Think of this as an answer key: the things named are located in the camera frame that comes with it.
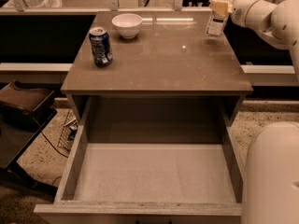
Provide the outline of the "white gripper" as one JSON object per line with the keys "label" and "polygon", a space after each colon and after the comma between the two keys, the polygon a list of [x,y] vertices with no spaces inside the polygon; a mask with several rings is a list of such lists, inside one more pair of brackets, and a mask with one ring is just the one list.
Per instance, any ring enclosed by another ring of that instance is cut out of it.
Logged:
{"label": "white gripper", "polygon": [[263,0],[210,0],[209,7],[217,14],[231,14],[232,22],[240,27],[262,27],[264,25],[261,13]]}

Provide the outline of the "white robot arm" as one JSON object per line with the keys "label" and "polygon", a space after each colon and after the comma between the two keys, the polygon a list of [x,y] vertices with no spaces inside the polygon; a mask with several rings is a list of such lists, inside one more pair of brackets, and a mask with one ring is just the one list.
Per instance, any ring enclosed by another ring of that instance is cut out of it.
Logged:
{"label": "white robot arm", "polygon": [[[211,0],[211,9],[290,52],[298,67],[296,0]],[[251,139],[244,167],[241,224],[299,224],[299,122],[272,122]]]}

